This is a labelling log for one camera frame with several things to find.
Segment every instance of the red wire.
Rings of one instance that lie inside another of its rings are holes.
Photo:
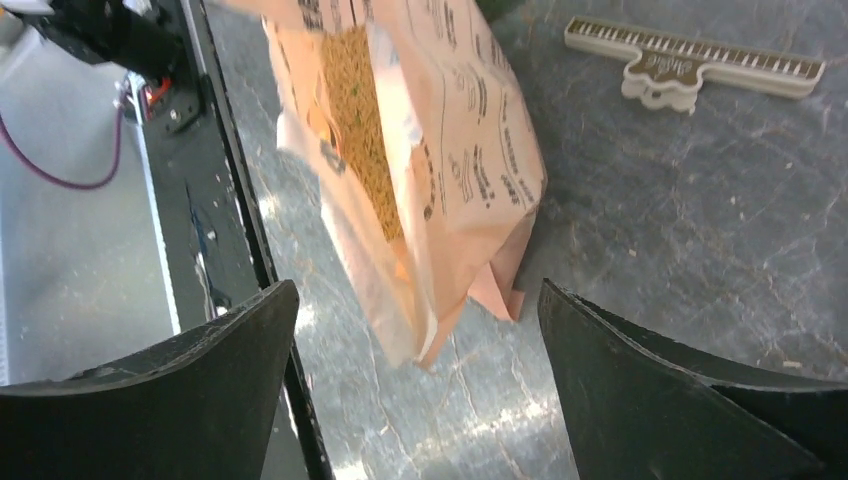
[[[44,169],[36,165],[32,160],[27,157],[24,152],[18,148],[18,145],[15,143],[15,140],[12,138],[12,135],[9,133],[9,129],[6,128],[6,122],[3,120],[3,115],[0,114],[0,136],[5,140],[6,145],[9,146],[9,149],[12,150],[12,154],[32,173],[40,177],[41,179],[56,185],[58,187],[67,188],[70,190],[97,190],[109,184],[114,178],[115,174],[118,173],[118,164],[121,161],[121,125],[124,117],[124,100],[126,99],[127,93],[122,92],[120,95],[118,111],[115,114],[115,146],[113,149],[112,155],[112,165],[109,168],[109,172],[103,177],[101,180],[98,180],[93,183],[76,183],[68,180],[61,179],[56,177]]]
[[[171,79],[165,77],[165,79],[162,80],[162,86],[150,94],[150,98],[147,100],[148,109],[153,107],[153,105],[156,105],[156,102],[158,102],[159,99],[168,92],[169,88],[171,88]]]

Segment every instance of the chip clip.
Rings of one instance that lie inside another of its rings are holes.
[[[810,57],[732,46],[590,17],[574,17],[565,44],[628,62],[621,93],[646,108],[695,111],[704,81],[801,99],[824,73]]]

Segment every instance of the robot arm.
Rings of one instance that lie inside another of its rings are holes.
[[[121,0],[0,0],[0,7],[85,63],[113,62],[151,81],[169,77],[185,55],[180,38],[162,28],[161,9],[142,16]]]

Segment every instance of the wire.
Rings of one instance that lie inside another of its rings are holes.
[[[12,150],[12,154],[18,160],[20,160],[20,162],[27,169],[29,169],[32,173],[36,174],[42,180],[56,185],[57,187],[67,188],[69,190],[97,190],[108,185],[109,182],[111,182],[115,178],[115,174],[118,173],[118,165],[121,162],[121,125],[123,124],[122,120],[124,118],[124,101],[126,100],[127,95],[127,91],[122,90],[121,95],[119,96],[119,100],[117,102],[118,108],[117,113],[115,114],[115,146],[113,148],[112,166],[109,168],[109,172],[106,174],[105,177],[93,183],[76,183],[64,180],[46,172],[44,169],[36,165],[32,160],[29,159],[29,157],[24,154],[24,152],[21,151],[20,148],[18,148],[18,145],[15,143],[15,140],[9,133],[9,129],[6,128],[6,122],[3,120],[2,113],[0,113],[0,136],[3,137],[3,140],[6,142],[6,145],[8,145],[9,149]]]

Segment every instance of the white floor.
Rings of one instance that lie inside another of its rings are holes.
[[[101,178],[123,71],[85,65],[36,35],[27,41],[0,76],[11,134],[56,176]],[[64,378],[173,334],[136,133],[124,125],[118,174],[94,192],[55,187],[0,147],[7,381]]]

